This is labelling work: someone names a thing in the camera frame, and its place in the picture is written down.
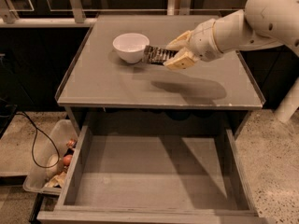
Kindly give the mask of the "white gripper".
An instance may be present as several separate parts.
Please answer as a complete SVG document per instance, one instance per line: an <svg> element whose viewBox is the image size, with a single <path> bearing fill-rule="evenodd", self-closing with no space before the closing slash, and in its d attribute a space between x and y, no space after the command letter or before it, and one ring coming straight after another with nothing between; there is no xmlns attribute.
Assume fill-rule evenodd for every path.
<svg viewBox="0 0 299 224"><path fill-rule="evenodd" d="M164 66L170 70L179 70L194 66L199 59L211 62L221 58L223 53L217 47L213 33L215 22L215 19L202 22L193 31L188 30L168 43L165 48L178 53L165 61Z"/></svg>

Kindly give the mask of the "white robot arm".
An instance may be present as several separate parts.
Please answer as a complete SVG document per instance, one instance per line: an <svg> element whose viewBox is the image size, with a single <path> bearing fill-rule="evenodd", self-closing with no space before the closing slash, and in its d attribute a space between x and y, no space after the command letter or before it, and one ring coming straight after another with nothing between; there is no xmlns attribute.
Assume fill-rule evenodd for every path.
<svg viewBox="0 0 299 224"><path fill-rule="evenodd" d="M177 54L164 66L185 69L233 50L281 45L299 55L299 0L248 0L243 9L204 21L171 41L166 47Z"/></svg>

